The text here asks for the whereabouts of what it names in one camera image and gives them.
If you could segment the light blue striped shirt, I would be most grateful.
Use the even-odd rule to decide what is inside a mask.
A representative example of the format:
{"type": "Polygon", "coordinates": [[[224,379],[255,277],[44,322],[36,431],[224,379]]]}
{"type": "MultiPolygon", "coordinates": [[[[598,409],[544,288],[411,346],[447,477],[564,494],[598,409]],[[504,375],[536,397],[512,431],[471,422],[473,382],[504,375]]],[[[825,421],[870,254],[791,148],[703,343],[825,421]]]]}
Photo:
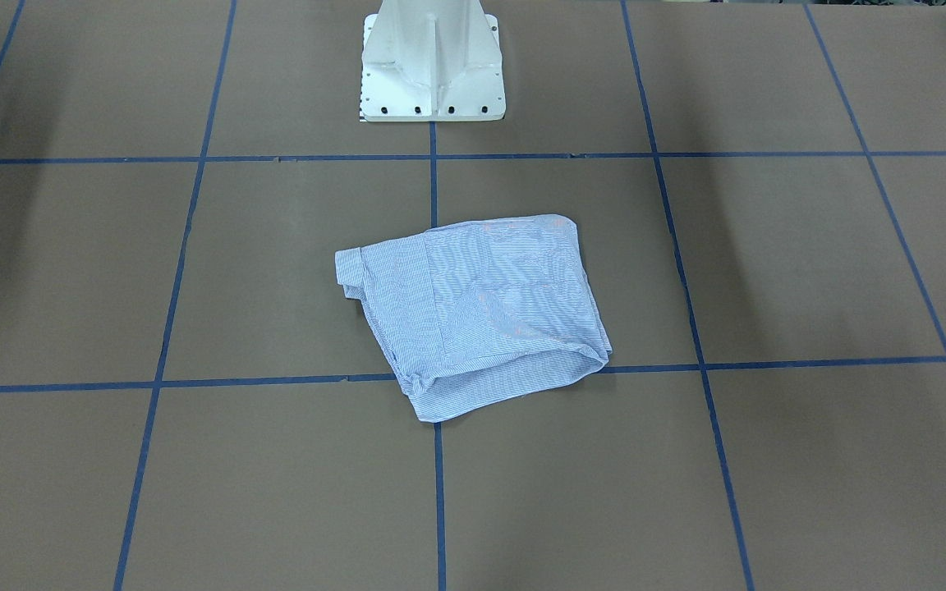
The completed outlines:
{"type": "Polygon", "coordinates": [[[436,227],[339,250],[334,265],[421,422],[572,385],[613,353],[560,214],[436,227]]]}

